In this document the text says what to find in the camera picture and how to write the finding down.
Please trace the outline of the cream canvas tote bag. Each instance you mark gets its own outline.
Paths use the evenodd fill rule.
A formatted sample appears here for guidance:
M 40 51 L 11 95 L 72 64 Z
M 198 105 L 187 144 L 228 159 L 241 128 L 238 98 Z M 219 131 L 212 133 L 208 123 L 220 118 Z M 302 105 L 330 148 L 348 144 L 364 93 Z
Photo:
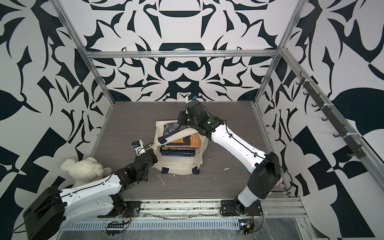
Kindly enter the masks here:
M 207 137 L 176 120 L 158 121 L 152 146 L 158 159 L 154 168 L 162 174 L 199 175 L 208 143 Z

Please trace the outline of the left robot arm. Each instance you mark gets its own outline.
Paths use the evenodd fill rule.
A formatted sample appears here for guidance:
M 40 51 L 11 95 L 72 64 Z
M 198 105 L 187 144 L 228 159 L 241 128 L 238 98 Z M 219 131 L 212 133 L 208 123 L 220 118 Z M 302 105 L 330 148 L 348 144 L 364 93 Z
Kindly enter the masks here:
M 117 216 L 126 208 L 121 193 L 148 180 L 158 161 L 153 150 L 138 151 L 132 164 L 80 187 L 44 190 L 23 214 L 27 238 L 48 240 L 63 228 L 93 217 Z

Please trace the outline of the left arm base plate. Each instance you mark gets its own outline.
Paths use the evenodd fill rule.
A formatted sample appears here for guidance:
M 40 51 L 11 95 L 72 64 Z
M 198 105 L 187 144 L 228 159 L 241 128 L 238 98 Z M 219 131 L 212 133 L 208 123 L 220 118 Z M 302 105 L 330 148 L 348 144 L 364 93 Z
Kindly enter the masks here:
M 125 201 L 124 203 L 119 203 L 114 205 L 110 213 L 106 215 L 97 216 L 97 218 L 106 219 L 106 218 L 130 218 L 137 217 L 141 211 L 141 201 Z

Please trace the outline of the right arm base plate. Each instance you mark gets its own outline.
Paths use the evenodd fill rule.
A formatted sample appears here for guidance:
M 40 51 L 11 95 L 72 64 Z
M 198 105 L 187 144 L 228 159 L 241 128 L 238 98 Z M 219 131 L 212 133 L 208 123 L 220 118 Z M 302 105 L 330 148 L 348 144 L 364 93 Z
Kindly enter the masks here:
M 220 214 L 224 217 L 231 216 L 261 216 L 263 213 L 261 202 L 256 200 L 249 207 L 243 206 L 240 201 L 221 200 Z

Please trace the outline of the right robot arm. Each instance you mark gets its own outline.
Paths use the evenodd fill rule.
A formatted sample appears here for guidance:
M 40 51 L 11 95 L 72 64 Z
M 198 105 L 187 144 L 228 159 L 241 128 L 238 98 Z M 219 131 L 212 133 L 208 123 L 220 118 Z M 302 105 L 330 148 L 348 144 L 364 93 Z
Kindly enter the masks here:
M 282 167 L 275 153 L 266 154 L 247 143 L 228 127 L 225 120 L 210 115 L 198 100 L 187 101 L 178 123 L 197 130 L 200 135 L 226 149 L 251 173 L 247 185 L 235 198 L 240 208 L 246 209 L 265 199 L 281 180 Z

